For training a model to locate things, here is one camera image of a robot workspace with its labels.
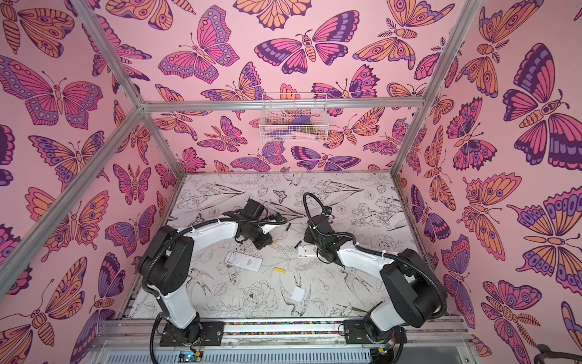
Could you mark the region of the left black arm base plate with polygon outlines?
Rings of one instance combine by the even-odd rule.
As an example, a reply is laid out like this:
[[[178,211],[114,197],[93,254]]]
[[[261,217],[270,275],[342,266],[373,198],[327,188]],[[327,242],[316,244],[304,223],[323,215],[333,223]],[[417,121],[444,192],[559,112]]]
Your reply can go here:
[[[161,347],[219,347],[224,337],[225,322],[194,322],[186,329],[178,329],[171,323],[165,325],[159,345]]]

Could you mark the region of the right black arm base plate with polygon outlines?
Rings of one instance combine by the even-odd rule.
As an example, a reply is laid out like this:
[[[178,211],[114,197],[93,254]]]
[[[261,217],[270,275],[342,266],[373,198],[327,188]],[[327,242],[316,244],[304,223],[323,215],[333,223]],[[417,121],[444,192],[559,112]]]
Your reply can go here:
[[[377,329],[371,320],[364,318],[349,318],[343,321],[341,325],[343,330],[343,337],[347,344],[370,344],[392,347],[397,344],[406,344],[408,338],[406,330],[397,326],[382,332]]]

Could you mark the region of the green circuit board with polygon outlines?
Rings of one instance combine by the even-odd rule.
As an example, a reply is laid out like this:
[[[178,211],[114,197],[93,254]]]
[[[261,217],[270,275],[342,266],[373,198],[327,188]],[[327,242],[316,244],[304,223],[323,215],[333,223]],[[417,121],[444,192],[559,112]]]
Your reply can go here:
[[[178,363],[201,363],[203,353],[199,351],[180,351],[178,354]]]

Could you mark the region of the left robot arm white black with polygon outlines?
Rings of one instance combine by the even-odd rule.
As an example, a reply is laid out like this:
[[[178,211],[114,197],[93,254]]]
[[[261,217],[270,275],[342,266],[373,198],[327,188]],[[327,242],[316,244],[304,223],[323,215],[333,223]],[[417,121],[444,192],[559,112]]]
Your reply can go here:
[[[202,335],[200,314],[190,302],[186,279],[194,253],[234,239],[261,250],[273,244],[271,231],[288,220],[280,213],[263,216],[266,208],[248,200],[242,209],[178,230],[165,225],[156,232],[138,265],[142,289],[152,295],[167,322],[168,334],[180,344],[194,344]]]

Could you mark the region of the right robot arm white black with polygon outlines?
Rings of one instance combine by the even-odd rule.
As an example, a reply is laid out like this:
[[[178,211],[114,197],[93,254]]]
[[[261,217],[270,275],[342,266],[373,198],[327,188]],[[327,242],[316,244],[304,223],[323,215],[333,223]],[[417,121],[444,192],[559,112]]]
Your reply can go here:
[[[387,342],[406,326],[419,329],[447,314],[447,292],[427,263],[414,250],[388,253],[364,247],[354,234],[336,232],[331,208],[315,194],[303,194],[307,228],[304,241],[316,246],[318,259],[354,268],[380,280],[389,300],[375,305],[363,318],[363,329],[373,343]]]

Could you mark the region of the purple item in basket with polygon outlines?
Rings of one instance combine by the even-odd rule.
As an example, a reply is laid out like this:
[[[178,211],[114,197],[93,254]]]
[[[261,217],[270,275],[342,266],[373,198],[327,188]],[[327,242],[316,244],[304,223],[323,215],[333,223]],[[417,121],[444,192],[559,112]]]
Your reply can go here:
[[[301,127],[301,126],[312,125],[312,122],[311,122],[311,119],[309,118],[309,116],[301,115],[298,118],[293,119],[289,125],[293,126],[293,127]]]

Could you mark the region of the white remote control with display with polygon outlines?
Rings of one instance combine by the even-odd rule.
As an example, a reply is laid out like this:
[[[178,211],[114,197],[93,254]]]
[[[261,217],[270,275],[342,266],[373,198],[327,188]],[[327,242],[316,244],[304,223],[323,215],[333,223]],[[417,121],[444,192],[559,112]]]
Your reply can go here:
[[[231,251],[225,258],[227,265],[241,268],[248,271],[259,272],[262,268],[263,259],[255,256],[249,256],[244,253]]]

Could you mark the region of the white remote control green sticker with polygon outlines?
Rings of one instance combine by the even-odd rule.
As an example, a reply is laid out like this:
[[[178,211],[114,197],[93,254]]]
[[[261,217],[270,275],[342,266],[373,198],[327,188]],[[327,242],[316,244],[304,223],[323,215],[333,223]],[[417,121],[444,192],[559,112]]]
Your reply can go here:
[[[297,256],[300,259],[310,259],[317,257],[318,248],[314,245],[304,245],[297,248]]]

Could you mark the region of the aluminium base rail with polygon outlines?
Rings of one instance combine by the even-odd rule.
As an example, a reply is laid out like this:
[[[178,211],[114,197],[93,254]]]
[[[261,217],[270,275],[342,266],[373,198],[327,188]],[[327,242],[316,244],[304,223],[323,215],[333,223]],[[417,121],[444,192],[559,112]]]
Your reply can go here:
[[[347,344],[341,325],[357,318],[211,318],[225,322],[219,347],[161,347],[165,326],[151,319],[106,322],[89,363],[178,363],[180,351],[203,353],[201,363],[478,363],[460,318],[406,328],[408,342],[392,347]]]

